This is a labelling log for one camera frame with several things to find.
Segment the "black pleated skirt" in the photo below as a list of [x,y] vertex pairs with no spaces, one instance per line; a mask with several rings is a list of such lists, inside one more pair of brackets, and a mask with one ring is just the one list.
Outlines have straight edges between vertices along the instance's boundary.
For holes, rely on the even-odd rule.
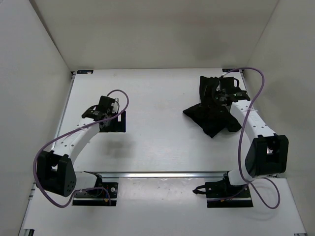
[[192,119],[211,138],[224,129],[237,132],[242,128],[238,120],[220,103],[223,93],[217,90],[218,86],[219,78],[200,76],[200,102],[183,110],[183,114]]

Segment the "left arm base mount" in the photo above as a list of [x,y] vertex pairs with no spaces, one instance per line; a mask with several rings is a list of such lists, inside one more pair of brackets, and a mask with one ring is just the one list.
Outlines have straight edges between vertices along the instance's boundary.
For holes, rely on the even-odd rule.
[[92,191],[82,191],[74,195],[73,206],[93,206],[93,207],[115,207],[118,196],[118,182],[103,182],[102,187],[108,192],[97,189]]

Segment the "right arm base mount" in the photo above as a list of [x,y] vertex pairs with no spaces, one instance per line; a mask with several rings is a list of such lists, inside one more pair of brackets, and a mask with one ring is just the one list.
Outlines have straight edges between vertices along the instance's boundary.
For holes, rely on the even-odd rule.
[[225,180],[205,182],[196,187],[194,194],[206,195],[207,208],[250,208],[253,207],[247,185],[233,186]]

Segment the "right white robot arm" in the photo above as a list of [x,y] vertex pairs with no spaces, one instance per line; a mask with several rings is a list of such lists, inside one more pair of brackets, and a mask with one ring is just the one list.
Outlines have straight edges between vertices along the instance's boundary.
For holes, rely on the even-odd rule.
[[247,92],[216,91],[215,101],[227,108],[242,126],[238,146],[238,169],[227,172],[220,185],[221,193],[232,197],[238,187],[259,177],[281,174],[286,171],[288,138],[278,135],[252,107]]

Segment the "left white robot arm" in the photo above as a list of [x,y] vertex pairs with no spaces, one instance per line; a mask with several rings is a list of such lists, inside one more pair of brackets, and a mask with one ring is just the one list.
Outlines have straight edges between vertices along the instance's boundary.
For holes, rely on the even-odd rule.
[[36,186],[47,196],[73,196],[77,191],[88,191],[97,196],[103,190],[100,176],[91,171],[75,171],[74,163],[89,141],[98,133],[124,133],[126,111],[115,102],[94,105],[81,116],[76,129],[57,137],[59,143],[50,151],[43,147],[36,155],[33,174]]

